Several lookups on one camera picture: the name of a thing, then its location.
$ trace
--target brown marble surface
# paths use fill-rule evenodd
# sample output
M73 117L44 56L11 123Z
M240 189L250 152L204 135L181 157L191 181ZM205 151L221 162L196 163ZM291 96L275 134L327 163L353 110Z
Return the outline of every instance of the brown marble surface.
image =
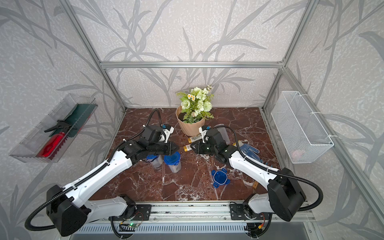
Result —
M123 138L129 138L140 131L152 109L128 109L114 140L112 149ZM175 115L175 108L160 109L163 123L171 124L175 131L170 136L180 146L182 169L172 173L163 163L160 168L139 162L117 175L98 190L90 200L101 200L127 194L134 201L187 201L187 200L245 200L252 193L266 193L260 184L252 187L254 180L248 175L233 169L229 163L221 164L213 157L196 155L193 151L184 152L188 137L183 134ZM260 150L260 158L273 167L280 168L258 108L213 108L215 119L207 120L206 125L223 123L238 134L238 139L247 139L249 144ZM158 123L154 114L150 124ZM231 142L233 134L228 131ZM230 179L229 185L215 189L212 170L225 167Z

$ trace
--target plastic jar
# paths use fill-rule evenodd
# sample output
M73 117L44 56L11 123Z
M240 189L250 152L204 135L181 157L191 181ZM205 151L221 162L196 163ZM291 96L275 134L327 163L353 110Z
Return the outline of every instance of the plastic jar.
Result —
M180 153L175 152L171 156L164 156L164 163L168 165L173 173L181 170Z
M158 168L163 163L163 156L148 155L146 162L150 162L154 168Z

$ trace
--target beige flower pot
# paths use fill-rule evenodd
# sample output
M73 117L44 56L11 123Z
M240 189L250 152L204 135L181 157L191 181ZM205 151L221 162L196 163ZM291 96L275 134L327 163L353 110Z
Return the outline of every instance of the beige flower pot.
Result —
M179 114L181 113L181 106L179 106L176 110L176 118L179 121L179 125L183 133L189 137L193 137L199 135L199 127L202 127L205 124L205 118L201 119L196 123L184 123L180 121Z

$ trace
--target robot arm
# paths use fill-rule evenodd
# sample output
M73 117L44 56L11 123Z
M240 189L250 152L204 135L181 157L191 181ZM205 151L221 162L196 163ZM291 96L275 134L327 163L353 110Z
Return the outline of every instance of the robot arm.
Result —
M252 159L241 152L238 146L227 145L215 128L202 126L199 131L203 136L202 141L191 144L191 148L196 154L212 155L224 164L229 161L234 169L246 173L268 190L267 194L251 195L245 200L243 206L248 218L254 218L261 212L273 212L283 220L290 221L297 211L309 210L321 203L323 194L316 184L295 177L287 168L280 171ZM310 184L319 191L318 200L308 208L300 208L306 200L306 196L298 181Z
M36 209L25 221L31 231L56 228L65 237L76 232L85 223L110 216L130 218L135 213L135 203L126 195L98 201L88 199L102 186L122 171L130 168L150 154L172 155L179 146L168 141L174 128L168 124L145 126L139 140L123 142L113 156L81 178L60 188L55 185L47 191L47 202ZM51 226L35 227L32 218L46 206Z

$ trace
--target wallpaper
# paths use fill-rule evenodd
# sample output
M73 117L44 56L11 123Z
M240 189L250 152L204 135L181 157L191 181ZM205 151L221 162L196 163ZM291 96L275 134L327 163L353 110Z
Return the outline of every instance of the wallpaper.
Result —
M102 61L281 61L307 0L71 0Z
M99 164L123 117L112 92L59 3L0 2L0 238L52 240L30 232L26 217L54 184L65 185ZM22 163L8 154L68 93L98 107L58 163ZM51 225L45 210L33 221Z
M332 149L313 163L291 163L271 117L271 111L281 91L292 90L294 89L283 76L265 111L286 167L292 170L296 176L316 183L323 190L322 203L312 209L322 236L325 240L384 239L383 227L361 196L359 189L353 184L348 173L344 171L344 167ZM307 184L300 185L307 196L307 201L313 203L318 197L317 191Z
M293 71L384 197L384 1L316 8Z
M281 61L307 0L71 0L102 61ZM127 106L175 107L212 84L214 106L261 106L277 70L108 69Z
M115 68L108 72L125 104L139 108L177 107L177 92L207 84L214 87L215 107L262 106L276 73L274 68Z

